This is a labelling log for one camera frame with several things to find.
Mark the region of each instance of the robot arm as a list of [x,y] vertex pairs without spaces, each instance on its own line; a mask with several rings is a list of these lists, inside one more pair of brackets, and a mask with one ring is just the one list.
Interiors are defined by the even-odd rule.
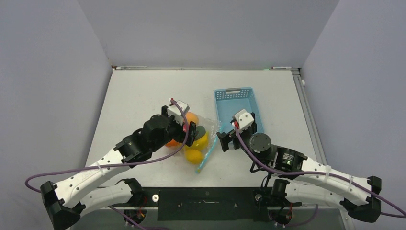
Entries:
[[[380,200],[371,194],[354,186],[352,183],[361,185],[366,190],[379,194],[381,190],[381,179],[375,176],[369,178],[354,177],[349,174],[332,169],[328,165],[322,165],[306,155],[293,149],[288,149],[271,144],[271,139],[263,133],[257,132],[255,114],[241,110],[233,116],[231,121],[234,129],[239,131],[240,142],[235,130],[228,133],[217,133],[223,151],[229,149],[229,143],[233,143],[234,149],[242,147],[243,151],[253,159],[250,171],[266,171],[265,167],[287,173],[283,175],[275,174],[280,180],[275,180],[272,188],[272,197],[293,202],[316,203],[338,207],[347,210],[349,215],[355,219],[365,222],[375,222],[380,213]],[[301,174],[300,172],[314,172],[315,174]],[[350,182],[330,176],[335,174],[348,179]],[[290,183],[304,182],[311,185]]]
[[[186,113],[189,106],[177,101]],[[144,123],[143,128],[125,137],[106,155],[91,166],[93,170],[81,171],[63,181],[48,181],[41,185],[44,206],[55,230],[64,230],[75,224],[81,216],[101,207],[131,202],[137,205],[142,198],[142,187],[135,179],[126,179],[115,186],[97,189],[115,175],[133,168],[125,163],[146,161],[152,153],[175,139],[183,142],[186,133],[183,117],[176,105],[163,106],[160,115],[154,115]],[[194,142],[196,124],[190,122],[186,145]],[[114,164],[118,167],[102,168]]]

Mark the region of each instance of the lemon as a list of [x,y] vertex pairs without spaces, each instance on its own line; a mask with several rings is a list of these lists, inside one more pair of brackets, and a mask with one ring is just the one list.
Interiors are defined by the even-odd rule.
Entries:
[[203,161],[203,154],[199,150],[187,149],[185,151],[185,158],[192,164],[200,164]]
[[188,147],[185,145],[185,149],[194,149],[194,150],[199,150],[202,151],[206,146],[209,144],[209,135],[205,133],[203,137],[201,137],[198,140],[194,140],[193,144]]

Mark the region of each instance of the red wire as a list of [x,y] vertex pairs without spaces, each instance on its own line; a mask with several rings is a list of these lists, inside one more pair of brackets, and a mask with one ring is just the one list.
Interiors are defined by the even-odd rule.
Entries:
[[286,215],[288,215],[289,213],[292,212],[292,208],[293,208],[293,203],[291,203],[291,208],[289,209],[289,212]]
[[138,211],[137,211],[137,214],[140,214],[141,215],[141,208],[145,205],[147,203],[147,197],[145,196],[144,197],[144,203],[140,206],[140,208],[138,209]]

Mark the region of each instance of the tabletop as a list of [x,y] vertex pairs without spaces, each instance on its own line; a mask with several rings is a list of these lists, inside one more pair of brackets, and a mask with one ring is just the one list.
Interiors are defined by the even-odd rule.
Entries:
[[[254,90],[265,133],[273,144],[317,160],[291,71],[115,70],[86,165],[141,128],[152,115],[160,114],[169,98],[182,100],[191,112],[216,120],[214,90],[238,87]],[[171,151],[163,147],[152,159]],[[178,153],[164,161],[136,166],[104,186],[136,178],[143,187],[256,187],[266,172],[250,173],[251,164],[242,150],[222,152],[218,145],[200,174]]]

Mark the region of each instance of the gray wall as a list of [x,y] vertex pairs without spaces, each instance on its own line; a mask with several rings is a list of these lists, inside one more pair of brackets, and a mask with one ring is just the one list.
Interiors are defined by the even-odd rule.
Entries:
[[0,229],[52,229],[24,180],[84,166],[110,69],[76,0],[0,1]]
[[114,65],[301,67],[338,0],[78,0]]
[[[302,69],[327,161],[382,178],[381,194],[406,209],[406,1],[341,0]],[[396,210],[383,205],[383,211]],[[404,219],[355,221],[405,229]]]

